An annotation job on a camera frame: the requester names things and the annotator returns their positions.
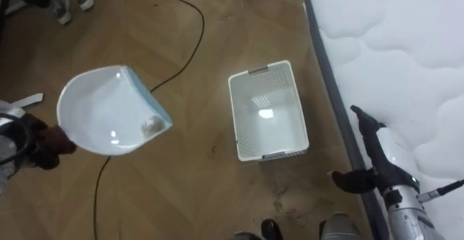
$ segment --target small white object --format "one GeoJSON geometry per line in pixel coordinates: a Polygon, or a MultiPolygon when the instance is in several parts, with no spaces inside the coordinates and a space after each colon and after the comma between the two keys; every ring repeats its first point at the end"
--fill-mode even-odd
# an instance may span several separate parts
{"type": "MultiPolygon", "coordinates": [[[[13,115],[15,117],[22,117],[25,114],[25,111],[20,107],[13,107],[12,104],[0,100],[0,112],[13,115]]],[[[0,125],[7,124],[11,122],[9,118],[0,117],[0,125]]]]}
{"type": "Polygon", "coordinates": [[[12,107],[26,107],[26,106],[30,106],[35,103],[42,102],[43,100],[44,100],[44,94],[38,93],[32,96],[29,96],[27,98],[20,99],[17,102],[13,102],[11,105],[12,107]]]}
{"type": "Polygon", "coordinates": [[[232,75],[229,80],[241,161],[303,154],[310,142],[289,61],[232,75]]]}
{"type": "Polygon", "coordinates": [[[165,132],[173,121],[127,66],[74,77],[57,105],[59,126],[90,152],[121,155],[165,132]]]}

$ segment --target black cable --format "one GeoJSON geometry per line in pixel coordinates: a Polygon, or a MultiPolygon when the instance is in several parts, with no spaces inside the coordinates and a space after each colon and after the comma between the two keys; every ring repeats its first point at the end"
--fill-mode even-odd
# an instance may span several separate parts
{"type": "Polygon", "coordinates": [[[190,64],[190,62],[192,61],[192,59],[194,58],[195,54],[196,54],[196,50],[198,49],[198,47],[200,46],[200,43],[202,42],[202,39],[203,39],[203,34],[204,34],[204,15],[203,15],[203,12],[200,11],[200,9],[198,9],[198,7],[196,7],[195,5],[187,2],[187,1],[184,1],[184,0],[178,0],[180,2],[183,2],[184,4],[187,4],[189,5],[190,7],[194,8],[199,14],[200,16],[202,17],[202,31],[200,33],[200,37],[198,38],[198,42],[196,43],[196,46],[194,48],[194,51],[191,53],[189,59],[187,60],[187,62],[185,63],[185,65],[182,67],[181,70],[179,70],[176,74],[172,75],[170,78],[168,78],[167,80],[161,82],[160,84],[156,85],[154,88],[152,88],[150,90],[150,93],[152,93],[153,91],[156,91],[159,87],[165,85],[166,83],[168,83],[169,81],[171,81],[172,79],[174,79],[175,77],[179,76],[186,68],[187,66],[190,64]]]}
{"type": "MultiPolygon", "coordinates": [[[[203,35],[204,35],[204,15],[203,15],[203,12],[198,8],[196,7],[194,4],[191,4],[187,1],[184,1],[184,0],[178,0],[184,4],[187,4],[189,5],[190,7],[194,8],[201,16],[202,18],[202,31],[200,32],[200,37],[198,38],[198,42],[196,43],[196,46],[194,48],[194,50],[192,51],[189,59],[187,60],[187,62],[185,63],[185,65],[181,68],[181,70],[179,70],[176,74],[174,74],[173,76],[169,77],[167,80],[161,82],[160,84],[156,85],[154,88],[152,88],[150,90],[150,93],[153,93],[154,91],[156,91],[159,87],[165,85],[166,83],[168,83],[169,81],[173,80],[174,78],[176,78],[177,76],[179,76],[189,65],[190,65],[190,62],[192,61],[192,59],[194,58],[195,54],[196,54],[196,50],[198,50],[198,47],[200,46],[200,43],[202,42],[202,39],[203,39],[203,35]]],[[[97,233],[97,229],[96,229],[96,200],[97,200],[97,196],[98,196],[98,189],[99,189],[99,183],[100,183],[100,178],[102,176],[102,173],[103,173],[103,170],[105,169],[105,167],[108,165],[108,162],[111,160],[111,157],[108,157],[107,160],[105,161],[105,163],[103,164],[103,166],[101,167],[101,170],[100,170],[100,173],[98,175],[98,177],[96,178],[96,185],[95,185],[95,194],[94,194],[94,239],[97,240],[98,239],[98,233],[97,233]]]]}
{"type": "Polygon", "coordinates": [[[95,194],[94,194],[94,239],[97,240],[99,237],[98,237],[98,233],[96,232],[96,199],[97,199],[97,195],[99,193],[99,184],[100,184],[100,178],[102,176],[102,173],[103,173],[103,170],[105,169],[105,167],[108,165],[108,162],[111,160],[111,157],[108,157],[107,160],[104,162],[104,164],[102,165],[101,169],[100,169],[100,172],[99,172],[99,175],[98,177],[96,178],[96,184],[95,184],[95,194]]]}
{"type": "Polygon", "coordinates": [[[438,192],[438,194],[440,194],[440,196],[444,196],[445,194],[448,194],[451,191],[454,191],[454,190],[460,188],[461,186],[464,186],[464,179],[462,179],[461,181],[456,181],[456,182],[451,183],[449,185],[443,186],[443,187],[441,187],[439,189],[436,189],[436,191],[438,192]]]}
{"type": "Polygon", "coordinates": [[[12,155],[11,157],[7,157],[4,160],[0,160],[0,166],[2,166],[28,153],[29,149],[33,145],[34,140],[33,140],[32,130],[20,118],[14,115],[10,115],[7,113],[1,113],[1,112],[0,112],[0,118],[6,118],[6,119],[14,121],[15,123],[18,123],[21,126],[21,128],[24,130],[24,133],[26,135],[26,142],[24,146],[22,146],[21,149],[17,150],[16,154],[12,155]]]}

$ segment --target black shoe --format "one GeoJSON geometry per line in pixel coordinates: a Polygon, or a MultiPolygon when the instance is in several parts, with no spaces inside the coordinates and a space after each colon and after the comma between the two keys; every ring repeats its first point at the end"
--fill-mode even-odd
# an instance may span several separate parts
{"type": "Polygon", "coordinates": [[[320,240],[322,239],[322,233],[324,232],[324,228],[326,226],[326,223],[327,223],[326,220],[319,223],[319,239],[320,240]]]}
{"type": "Polygon", "coordinates": [[[272,219],[266,219],[261,223],[261,234],[266,240],[283,240],[281,229],[272,219]]]}
{"type": "Polygon", "coordinates": [[[254,233],[238,232],[233,235],[233,240],[261,240],[261,238],[254,233]]]}

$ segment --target power cord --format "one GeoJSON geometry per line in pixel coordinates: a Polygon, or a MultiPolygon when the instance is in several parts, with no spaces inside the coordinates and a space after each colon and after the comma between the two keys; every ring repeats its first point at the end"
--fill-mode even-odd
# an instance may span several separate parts
{"type": "Polygon", "coordinates": [[[451,191],[454,191],[454,190],[460,188],[461,186],[464,186],[464,179],[462,179],[460,181],[453,182],[453,183],[448,184],[446,186],[443,186],[441,188],[437,188],[435,190],[420,194],[418,196],[418,200],[419,200],[420,203],[423,204],[423,203],[429,202],[429,201],[431,201],[431,200],[433,200],[435,198],[444,196],[445,194],[448,194],[451,191]]]}
{"type": "MultiPolygon", "coordinates": [[[[166,83],[170,82],[171,80],[173,80],[174,78],[176,78],[177,76],[179,76],[189,65],[190,65],[190,62],[192,61],[192,59],[194,58],[195,54],[196,54],[196,50],[198,50],[198,47],[200,46],[200,43],[202,42],[202,39],[203,39],[203,35],[204,35],[204,15],[203,15],[203,12],[198,8],[196,7],[194,4],[191,4],[185,0],[178,0],[184,4],[187,4],[189,5],[190,7],[194,8],[201,16],[202,18],[202,30],[200,32],[200,37],[198,38],[198,42],[196,43],[196,46],[194,48],[194,50],[192,51],[189,59],[187,60],[187,62],[185,63],[185,65],[182,67],[181,70],[179,70],[176,74],[174,74],[173,76],[169,77],[167,80],[164,80],[163,82],[161,82],[160,84],[156,85],[154,88],[152,88],[150,90],[150,93],[153,93],[154,91],[156,91],[159,87],[165,85],[166,83]]],[[[111,160],[111,157],[108,157],[107,160],[104,162],[104,164],[102,165],[101,167],[101,170],[99,172],[99,175],[98,177],[96,178],[96,185],[95,185],[95,194],[94,194],[94,239],[95,240],[98,240],[98,233],[97,233],[97,226],[96,226],[96,208],[97,208],[97,198],[98,198],[98,190],[99,190],[99,183],[100,183],[100,178],[102,177],[102,173],[103,173],[103,170],[105,169],[105,167],[108,165],[108,162],[111,160]]]]}

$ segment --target mattress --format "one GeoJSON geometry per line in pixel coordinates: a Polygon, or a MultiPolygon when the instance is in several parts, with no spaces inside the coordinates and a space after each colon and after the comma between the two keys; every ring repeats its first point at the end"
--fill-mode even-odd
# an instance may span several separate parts
{"type": "MultiPolygon", "coordinates": [[[[348,154],[358,148],[370,165],[349,111],[355,104],[408,142],[422,192],[463,179],[464,0],[307,0],[306,6],[312,30],[317,25],[316,52],[325,52],[318,54],[321,71],[338,88],[329,91],[331,102],[341,99],[343,112],[334,111],[340,125],[345,117],[351,126],[341,127],[348,154]]],[[[446,239],[464,236],[462,199],[458,189],[425,204],[446,239]]]]}

